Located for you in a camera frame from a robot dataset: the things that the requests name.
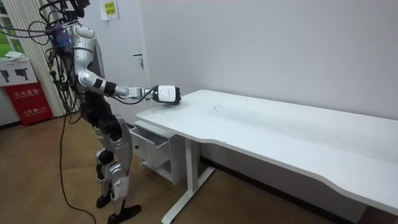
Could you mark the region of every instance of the white desk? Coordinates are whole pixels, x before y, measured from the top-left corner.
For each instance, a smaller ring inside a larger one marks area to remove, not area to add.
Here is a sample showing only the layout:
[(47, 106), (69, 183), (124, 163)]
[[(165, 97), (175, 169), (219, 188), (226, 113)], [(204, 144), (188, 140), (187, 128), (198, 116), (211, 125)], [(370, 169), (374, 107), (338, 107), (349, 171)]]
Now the white desk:
[(209, 142), (320, 180), (398, 215), (398, 121), (200, 90), (137, 118), (186, 138), (188, 192), (170, 223), (213, 171), (197, 180), (191, 140)]

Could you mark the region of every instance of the baseboard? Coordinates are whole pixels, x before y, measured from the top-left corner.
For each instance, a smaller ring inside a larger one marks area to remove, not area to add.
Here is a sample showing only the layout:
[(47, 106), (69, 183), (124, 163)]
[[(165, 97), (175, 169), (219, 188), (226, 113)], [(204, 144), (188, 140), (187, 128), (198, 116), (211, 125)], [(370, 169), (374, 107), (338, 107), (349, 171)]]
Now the baseboard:
[(4, 130), (4, 129), (7, 129), (7, 128), (12, 128), (14, 126), (18, 126), (20, 124), (21, 124), (20, 121), (16, 121), (16, 122), (12, 122), (12, 123), (9, 123), (9, 124), (0, 125), (0, 131)]
[(329, 220), (329, 221), (331, 221), (333, 223), (336, 223), (336, 224), (355, 224), (355, 223), (353, 223), (351, 221), (346, 220), (345, 218), (341, 218), (338, 215), (330, 213), (330, 212), (328, 212), (328, 211), (326, 211), (326, 210), (324, 210), (322, 208), (319, 208), (319, 207), (317, 207), (315, 205), (312, 205), (312, 204), (310, 204), (308, 202), (305, 202), (305, 201), (303, 201), (303, 200), (301, 200), (301, 199), (299, 199), (297, 197), (294, 197), (294, 196), (289, 195), (289, 194), (287, 194), (287, 193), (285, 193), (285, 192), (283, 192), (281, 190), (273, 188), (270, 185), (266, 185), (266, 184), (264, 184), (264, 183), (262, 183), (262, 182), (260, 182), (258, 180), (255, 180), (255, 179), (253, 179), (251, 177), (248, 177), (248, 176), (246, 176), (244, 174), (241, 174), (241, 173), (239, 173), (239, 172), (237, 172), (235, 170), (232, 170), (232, 169), (230, 169), (230, 168), (228, 168), (226, 166), (223, 166), (223, 165), (221, 165), (221, 164), (219, 164), (217, 162), (211, 161), (211, 160), (209, 160), (207, 158), (204, 158), (202, 156), (200, 157), (200, 160), (202, 162), (204, 162), (205, 164), (208, 164), (211, 167), (214, 167), (214, 168), (219, 169), (219, 170), (221, 170), (223, 172), (226, 172), (229, 175), (232, 175), (232, 176), (234, 176), (234, 177), (236, 177), (238, 179), (241, 179), (241, 180), (243, 180), (243, 181), (245, 181), (245, 182), (247, 182), (247, 183), (249, 183), (251, 185), (254, 185), (254, 186), (256, 186), (256, 187), (258, 187), (258, 188), (260, 188), (262, 190), (265, 190), (266, 192), (269, 192), (269, 193), (271, 193), (273, 195), (276, 195), (276, 196), (278, 196), (278, 197), (280, 197), (280, 198), (282, 198), (282, 199), (284, 199), (284, 200), (286, 200), (288, 202), (294, 203), (295, 205), (297, 205), (299, 207), (302, 207), (302, 208), (304, 208), (304, 209), (306, 209), (306, 210), (308, 210), (308, 211), (310, 211), (312, 213), (315, 213), (315, 214), (317, 214), (317, 215), (319, 215), (319, 216), (321, 216), (321, 217), (323, 217), (323, 218), (325, 218), (325, 219), (327, 219), (327, 220)]

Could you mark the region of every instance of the fire extinguisher box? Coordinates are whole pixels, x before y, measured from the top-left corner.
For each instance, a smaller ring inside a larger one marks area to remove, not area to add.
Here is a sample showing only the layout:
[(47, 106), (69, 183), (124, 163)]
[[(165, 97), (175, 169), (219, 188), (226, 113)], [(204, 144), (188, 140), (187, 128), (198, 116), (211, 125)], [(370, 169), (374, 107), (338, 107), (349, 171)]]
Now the fire extinguisher box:
[(54, 119), (40, 83), (5, 86), (23, 126)]

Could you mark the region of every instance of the white curtain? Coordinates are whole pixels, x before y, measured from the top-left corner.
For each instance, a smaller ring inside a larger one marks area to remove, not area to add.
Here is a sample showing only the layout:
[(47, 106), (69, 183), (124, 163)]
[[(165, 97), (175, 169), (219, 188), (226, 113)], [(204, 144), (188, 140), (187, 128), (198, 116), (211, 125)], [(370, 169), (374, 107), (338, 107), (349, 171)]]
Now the white curtain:
[[(43, 22), (39, 14), (39, 7), (43, 5), (41, 0), (2, 0), (4, 7), (7, 10), (8, 16), (10, 17), (11, 23), (14, 28), (27, 29), (31, 22), (40, 21)], [(44, 30), (44, 25), (35, 23), (32, 25), (33, 30)], [(28, 36), (26, 32), (17, 31), (17, 35)], [(45, 43), (47, 37), (35, 38), (40, 43)], [(46, 45), (39, 45), (29, 38), (19, 38), (22, 48), (25, 54), (29, 57), (35, 74), (38, 80), (41, 82), (44, 93), (49, 101), (52, 113), (54, 116), (62, 116), (65, 114), (62, 102), (58, 96), (58, 91), (52, 82), (52, 77), (49, 75), (49, 68), (47, 66), (47, 55), (45, 51), (51, 47), (49, 42)]]

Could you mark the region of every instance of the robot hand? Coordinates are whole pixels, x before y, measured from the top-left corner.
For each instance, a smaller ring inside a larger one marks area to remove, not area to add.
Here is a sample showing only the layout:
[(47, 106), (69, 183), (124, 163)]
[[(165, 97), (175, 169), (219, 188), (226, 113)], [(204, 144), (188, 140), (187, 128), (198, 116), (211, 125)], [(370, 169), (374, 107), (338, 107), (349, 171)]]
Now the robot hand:
[(152, 89), (152, 99), (158, 103), (179, 104), (181, 101), (180, 88), (176, 86), (155, 86)]

